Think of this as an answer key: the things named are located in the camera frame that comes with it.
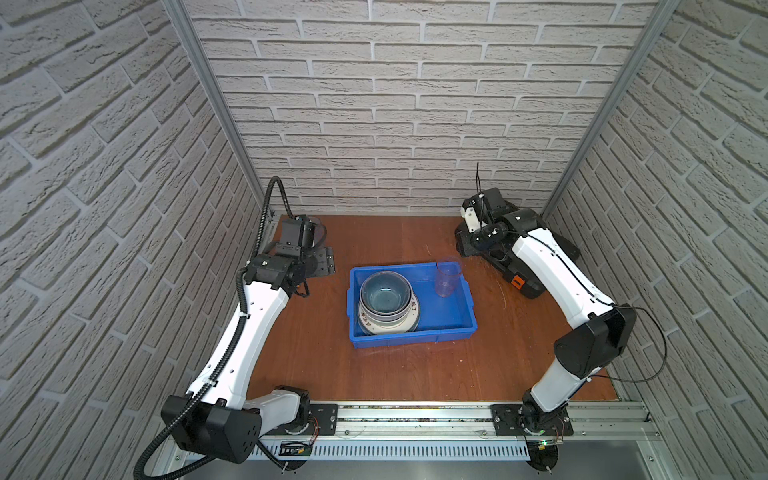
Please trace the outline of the lavender bowl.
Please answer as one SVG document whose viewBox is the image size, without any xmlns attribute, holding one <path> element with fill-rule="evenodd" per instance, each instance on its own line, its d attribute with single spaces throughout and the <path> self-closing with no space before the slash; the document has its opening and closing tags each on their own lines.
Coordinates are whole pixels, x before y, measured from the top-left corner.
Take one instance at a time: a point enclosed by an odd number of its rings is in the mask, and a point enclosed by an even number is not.
<svg viewBox="0 0 768 480">
<path fill-rule="evenodd" d="M 363 301 L 358 304 L 358 315 L 364 321 L 371 324 L 394 325 L 402 323 L 408 315 L 418 310 L 418 301 L 412 299 L 403 308 L 391 312 L 382 313 L 368 307 Z"/>
</svg>

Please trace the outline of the pink clear plastic cup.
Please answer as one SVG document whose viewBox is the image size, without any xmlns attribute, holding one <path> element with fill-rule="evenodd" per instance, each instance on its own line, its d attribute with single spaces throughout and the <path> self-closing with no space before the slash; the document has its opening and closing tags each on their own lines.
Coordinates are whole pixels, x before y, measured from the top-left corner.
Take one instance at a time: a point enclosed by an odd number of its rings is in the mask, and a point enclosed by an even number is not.
<svg viewBox="0 0 768 480">
<path fill-rule="evenodd" d="M 458 258 L 445 258 L 436 262 L 435 292 L 441 298 L 452 295 L 459 285 L 462 265 Z"/>
</svg>

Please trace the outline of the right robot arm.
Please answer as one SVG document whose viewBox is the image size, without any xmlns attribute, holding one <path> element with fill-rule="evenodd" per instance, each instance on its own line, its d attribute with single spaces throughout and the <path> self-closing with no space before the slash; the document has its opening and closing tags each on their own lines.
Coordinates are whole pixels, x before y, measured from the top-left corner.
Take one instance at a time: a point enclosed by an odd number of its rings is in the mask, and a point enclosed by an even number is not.
<svg viewBox="0 0 768 480">
<path fill-rule="evenodd" d="M 555 342 L 551 365 L 525 392 L 518 411 L 519 427 L 530 435 L 563 433 L 569 400 L 623 352 L 636 313 L 616 304 L 575 265 L 570 241 L 535 211 L 506 201 L 498 189 L 477 192 L 460 212 L 458 253 L 506 265 L 510 283 L 530 298 L 549 292 L 567 320 L 569 332 Z"/>
</svg>

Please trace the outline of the orange sunburst white plate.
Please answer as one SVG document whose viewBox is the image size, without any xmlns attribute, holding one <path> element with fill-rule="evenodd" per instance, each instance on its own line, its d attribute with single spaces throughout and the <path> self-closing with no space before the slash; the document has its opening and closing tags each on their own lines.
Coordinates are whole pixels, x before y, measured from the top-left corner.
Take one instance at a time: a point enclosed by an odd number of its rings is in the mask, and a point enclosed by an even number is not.
<svg viewBox="0 0 768 480">
<path fill-rule="evenodd" d="M 363 330 L 363 332 L 366 335 L 393 335 L 393 334 L 402 334 L 402 333 L 409 333 L 414 332 L 418 326 L 420 321 L 420 304 L 418 301 L 418 310 L 411 315 L 408 315 L 406 319 L 402 323 L 394 324 L 394 325 L 379 325 L 379 324 L 371 324 L 368 322 L 364 322 L 358 315 L 358 307 L 357 307 L 357 324 L 360 326 L 360 328 Z"/>
</svg>

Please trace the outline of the grey blue bowl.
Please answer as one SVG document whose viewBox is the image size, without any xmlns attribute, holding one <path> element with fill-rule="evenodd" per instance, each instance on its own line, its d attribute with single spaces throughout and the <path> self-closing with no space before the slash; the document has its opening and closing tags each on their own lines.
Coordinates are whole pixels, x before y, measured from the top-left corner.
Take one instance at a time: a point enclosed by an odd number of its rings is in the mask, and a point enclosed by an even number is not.
<svg viewBox="0 0 768 480">
<path fill-rule="evenodd" d="M 391 313 L 411 301 L 413 288 L 409 281 L 394 271 L 380 271 L 368 277 L 360 289 L 360 298 L 368 307 Z"/>
</svg>

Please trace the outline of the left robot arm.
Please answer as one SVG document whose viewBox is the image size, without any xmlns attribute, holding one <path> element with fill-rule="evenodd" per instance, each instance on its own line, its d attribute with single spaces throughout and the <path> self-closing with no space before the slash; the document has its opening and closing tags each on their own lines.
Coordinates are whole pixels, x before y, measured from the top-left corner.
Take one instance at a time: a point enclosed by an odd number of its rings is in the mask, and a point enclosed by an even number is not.
<svg viewBox="0 0 768 480">
<path fill-rule="evenodd" d="M 206 460 L 241 463 L 276 428 L 302 432 L 311 425 L 309 393 L 278 386 L 247 397 L 253 369 L 288 301 L 309 295 L 311 278 L 334 274 L 327 230 L 316 218 L 281 223 L 280 237 L 235 275 L 237 307 L 210 359 L 185 394 L 170 396 L 161 416 L 162 436 Z"/>
</svg>

